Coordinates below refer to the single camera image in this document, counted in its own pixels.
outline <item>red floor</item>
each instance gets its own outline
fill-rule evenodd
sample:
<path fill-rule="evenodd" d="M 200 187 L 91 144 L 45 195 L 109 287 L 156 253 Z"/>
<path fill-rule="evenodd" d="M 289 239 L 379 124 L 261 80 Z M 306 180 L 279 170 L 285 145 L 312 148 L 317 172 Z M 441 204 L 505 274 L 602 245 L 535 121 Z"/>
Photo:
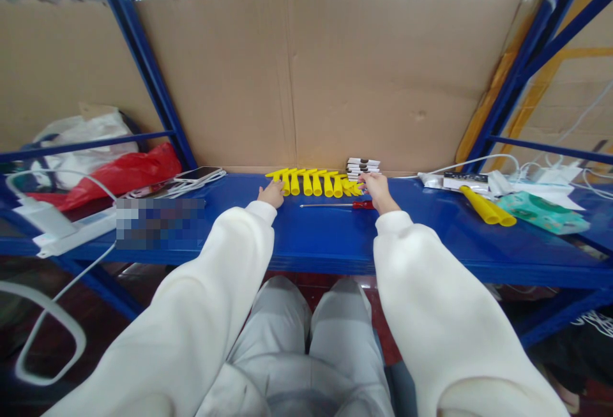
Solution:
<path fill-rule="evenodd" d="M 8 279 L 6 275 L 2 275 L 6 263 L 6 261 L 3 262 L 0 271 L 0 278 L 3 279 Z M 9 267 L 11 263 L 15 264 L 15 260 L 8 262 Z M 52 263 L 42 266 L 39 260 L 19 259 L 18 264 L 21 272 L 24 268 L 31 268 L 32 272 L 30 273 L 36 275 L 38 282 L 45 282 L 42 287 L 37 287 L 48 294 L 54 294 L 70 280 L 69 275 L 59 271 Z M 106 264 L 105 267 L 122 286 L 128 289 L 144 305 L 149 304 L 158 284 L 165 277 L 163 266 Z M 266 273 L 265 280 L 273 275 L 284 275 L 294 282 L 300 288 L 311 309 L 314 309 L 321 296 L 339 278 L 343 277 L 269 271 Z M 383 315 L 375 277 L 353 277 L 353 279 L 361 284 L 372 304 L 373 325 L 381 339 L 386 364 L 394 364 L 400 361 L 400 353 Z M 128 321 L 123 316 L 83 285 L 76 285 L 61 300 L 61 304 L 76 318 L 86 332 L 87 348 L 84 355 L 57 386 L 32 389 L 23 386 L 21 382 L 14 379 L 10 383 L 1 384 L 0 415 L 25 417 L 41 415 L 57 399 L 90 375 L 106 348 L 128 326 Z M 30 310 L 26 320 L 20 320 L 15 323 L 13 328 L 0 331 L 0 353 L 3 354 L 2 371 L 5 380 L 6 376 L 9 375 L 9 368 L 12 368 L 18 355 L 18 351 L 13 351 L 11 354 L 11 349 L 20 344 L 20 339 L 23 341 L 27 336 L 37 313 L 35 309 Z M 53 319 L 47 319 L 32 347 L 27 368 L 34 373 L 54 375 L 70 359 L 73 348 L 74 342 L 70 335 Z M 613 417 L 613 390 L 598 383 L 590 383 L 587 396 L 582 398 L 581 406 L 582 416 Z"/>

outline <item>cardboard box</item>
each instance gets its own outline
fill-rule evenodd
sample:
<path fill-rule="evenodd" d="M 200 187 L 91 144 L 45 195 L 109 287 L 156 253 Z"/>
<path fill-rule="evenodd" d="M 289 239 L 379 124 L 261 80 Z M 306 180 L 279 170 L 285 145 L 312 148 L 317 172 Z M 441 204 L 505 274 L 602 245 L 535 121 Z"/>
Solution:
<path fill-rule="evenodd" d="M 402 175 L 453 157 L 522 0 L 148 0 L 139 16 L 196 159 Z M 161 130 L 111 11 L 0 3 L 1 150 L 78 103 Z"/>

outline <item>hand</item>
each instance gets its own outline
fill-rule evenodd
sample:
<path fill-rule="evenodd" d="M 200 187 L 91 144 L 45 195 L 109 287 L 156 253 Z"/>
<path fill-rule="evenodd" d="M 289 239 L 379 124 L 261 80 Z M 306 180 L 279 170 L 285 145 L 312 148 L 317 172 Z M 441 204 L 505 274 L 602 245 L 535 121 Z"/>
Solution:
<path fill-rule="evenodd" d="M 273 208 L 279 209 L 279 206 L 283 204 L 283 184 L 283 181 L 270 181 L 265 189 L 260 187 L 260 193 L 257 196 L 258 201 L 266 202 Z"/>
<path fill-rule="evenodd" d="M 366 189 L 372 197 L 372 205 L 379 215 L 400 211 L 400 206 L 391 197 L 388 179 L 381 173 L 362 173 L 358 180 L 366 184 Z"/>

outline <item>yellow tube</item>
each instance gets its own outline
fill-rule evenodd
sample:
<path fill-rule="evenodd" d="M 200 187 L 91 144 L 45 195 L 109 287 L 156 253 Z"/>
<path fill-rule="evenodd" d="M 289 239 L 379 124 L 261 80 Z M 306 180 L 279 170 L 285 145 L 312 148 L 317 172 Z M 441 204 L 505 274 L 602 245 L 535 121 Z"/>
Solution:
<path fill-rule="evenodd" d="M 292 188 L 292 195 L 300 194 L 300 184 L 298 183 L 298 174 L 302 174 L 305 171 L 306 171 L 305 169 L 301 169 L 301 170 L 294 171 L 292 173 L 292 182 L 290 183 L 290 186 Z"/>
<path fill-rule="evenodd" d="M 281 175 L 287 171 L 289 168 L 283 168 L 282 170 L 278 170 L 272 173 L 268 173 L 266 175 L 267 178 L 273 178 L 274 182 L 277 182 L 279 179 L 281 179 Z"/>
<path fill-rule="evenodd" d="M 343 178 L 346 178 L 346 174 L 337 174 L 334 176 L 334 189 L 333 193 L 336 198 L 343 196 Z"/>
<path fill-rule="evenodd" d="M 304 173 L 302 173 L 302 185 L 303 185 L 302 190 L 304 191 L 307 197 L 310 197 L 311 195 L 313 195 L 313 186 L 311 185 L 311 178 L 309 176 L 313 174 L 315 171 L 317 171 L 317 168 L 313 170 L 307 170 Z"/>
<path fill-rule="evenodd" d="M 289 195 L 289 175 L 292 174 L 294 171 L 297 171 L 297 168 L 292 168 L 292 169 L 287 169 L 287 171 L 283 171 L 282 176 L 283 176 L 283 195 L 284 197 Z"/>
<path fill-rule="evenodd" d="M 321 197 L 321 194 L 323 192 L 321 190 L 321 182 L 319 181 L 319 175 L 324 174 L 325 172 L 326 170 L 321 170 L 313 173 L 313 194 L 316 197 Z"/>
<path fill-rule="evenodd" d="M 489 203 L 490 208 L 492 208 L 494 210 L 494 213 L 498 215 L 498 218 L 500 219 L 500 225 L 502 225 L 503 227 L 513 227 L 515 224 L 517 224 L 517 219 L 511 216 L 505 210 L 503 210 L 496 203 L 490 202 L 488 200 L 485 201 Z"/>
<path fill-rule="evenodd" d="M 353 188 L 357 185 L 355 181 L 349 181 L 348 179 L 343 180 L 343 192 L 348 197 L 353 197 L 355 195 Z"/>
<path fill-rule="evenodd" d="M 332 188 L 330 176 L 334 176 L 335 174 L 338 174 L 338 171 L 329 171 L 324 173 L 324 195 L 327 197 L 334 196 L 334 189 Z"/>
<path fill-rule="evenodd" d="M 461 186 L 460 192 L 464 194 L 464 196 L 468 199 L 468 201 L 473 205 L 474 210 L 481 216 L 481 219 L 486 224 L 494 225 L 500 222 L 500 218 L 496 214 L 496 212 L 488 205 L 488 201 L 484 199 L 482 196 L 474 193 L 469 187 Z"/>

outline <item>white sleeve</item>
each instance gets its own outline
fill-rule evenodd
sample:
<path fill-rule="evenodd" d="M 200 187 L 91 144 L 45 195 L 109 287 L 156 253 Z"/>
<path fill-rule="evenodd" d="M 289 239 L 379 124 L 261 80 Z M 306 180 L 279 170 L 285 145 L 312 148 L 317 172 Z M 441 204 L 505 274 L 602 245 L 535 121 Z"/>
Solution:
<path fill-rule="evenodd" d="M 166 277 L 92 375 L 45 415 L 193 417 L 264 278 L 275 217 L 260 201 L 220 215 L 200 255 Z"/>
<path fill-rule="evenodd" d="M 568 415 L 496 300 L 432 229 L 404 211 L 376 226 L 381 305 L 421 417 Z"/>

